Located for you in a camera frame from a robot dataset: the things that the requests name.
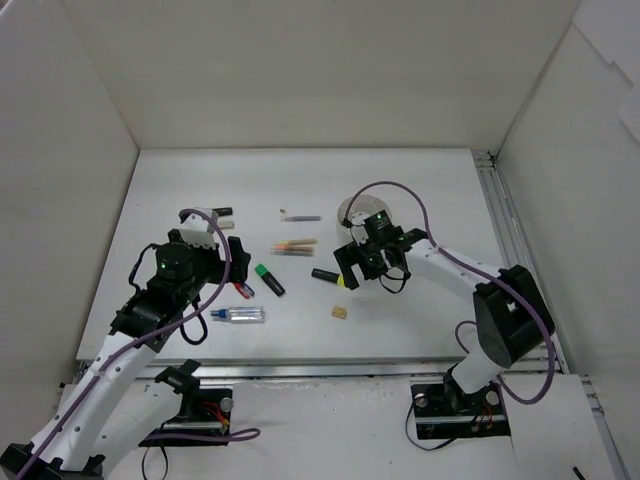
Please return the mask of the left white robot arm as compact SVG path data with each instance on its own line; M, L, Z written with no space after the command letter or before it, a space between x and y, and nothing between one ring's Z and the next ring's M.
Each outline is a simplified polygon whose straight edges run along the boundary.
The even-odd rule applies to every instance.
M156 272L119 309L101 350L46 426L26 444L12 443L1 456L10 479L105 479L151 431L199 409L197 362L170 367L142 402L117 414L139 372L161 352L184 321L209 306L201 290L248 277L251 256L236 236L215 242L205 232L174 229L155 245Z

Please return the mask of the yellow cap black highlighter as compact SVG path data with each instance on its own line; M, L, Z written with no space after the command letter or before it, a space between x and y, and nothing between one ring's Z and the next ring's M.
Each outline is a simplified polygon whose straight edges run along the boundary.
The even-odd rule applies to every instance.
M343 276L336 272L314 268L311 271L311 277L324 282L337 285L341 288L345 288L345 282L344 282Z

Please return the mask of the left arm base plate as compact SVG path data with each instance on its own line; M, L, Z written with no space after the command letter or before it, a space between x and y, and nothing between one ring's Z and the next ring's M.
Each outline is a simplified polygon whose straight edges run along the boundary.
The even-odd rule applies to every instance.
M179 413L153 430L139 447L212 447L229 441L212 438L229 433L233 390L228 386L205 386L182 400Z

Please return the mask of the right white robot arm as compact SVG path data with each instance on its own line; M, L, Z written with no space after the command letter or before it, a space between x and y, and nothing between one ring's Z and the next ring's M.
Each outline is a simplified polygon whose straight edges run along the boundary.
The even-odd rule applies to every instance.
M351 240L334 252L346 288L355 290L360 280L380 280L396 269L402 283L424 278L473 306L476 343L443 377L442 398L449 409L473 408L482 390L540 345L548 350L547 377L537 394L518 401L533 405L545 396L555 371L555 324L529 270L457 257L426 231L393 225L385 211L369 216L362 226L364 241Z

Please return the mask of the orange tip brown marker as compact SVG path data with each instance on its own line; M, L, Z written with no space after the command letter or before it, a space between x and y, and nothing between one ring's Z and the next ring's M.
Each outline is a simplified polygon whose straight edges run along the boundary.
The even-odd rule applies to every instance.
M312 245L297 245L297 244L276 244L271 247L272 251L281 252L297 252L303 254L313 254L315 247Z

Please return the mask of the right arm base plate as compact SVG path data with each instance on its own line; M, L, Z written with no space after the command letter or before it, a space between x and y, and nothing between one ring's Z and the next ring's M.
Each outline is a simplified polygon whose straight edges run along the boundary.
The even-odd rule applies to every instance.
M419 441L439 444L511 436L504 399L497 382L458 399L444 383L413 384L410 392L407 425Z

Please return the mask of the clear glue bottle blue cap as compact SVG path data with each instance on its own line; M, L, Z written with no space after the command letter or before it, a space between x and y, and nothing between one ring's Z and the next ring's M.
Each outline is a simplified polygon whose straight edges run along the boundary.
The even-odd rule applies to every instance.
M231 324L261 324L265 322L264 309L255 306L211 310L210 316L216 321Z

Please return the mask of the green grey marker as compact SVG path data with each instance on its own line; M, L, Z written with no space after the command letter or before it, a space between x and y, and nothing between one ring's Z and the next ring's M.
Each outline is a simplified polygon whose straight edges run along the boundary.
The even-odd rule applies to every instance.
M277 249L272 249L270 251L271 255L279 255L279 256L291 256L291 257L314 257L315 256L315 251L314 250L291 250L291 249L284 249L284 250L277 250Z

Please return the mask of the green cap black highlighter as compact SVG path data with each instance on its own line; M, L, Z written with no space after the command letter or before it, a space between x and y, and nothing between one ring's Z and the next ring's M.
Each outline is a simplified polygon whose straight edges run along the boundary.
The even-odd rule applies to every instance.
M265 265L259 263L254 267L254 270L258 277L278 298L282 297L286 293L284 287Z

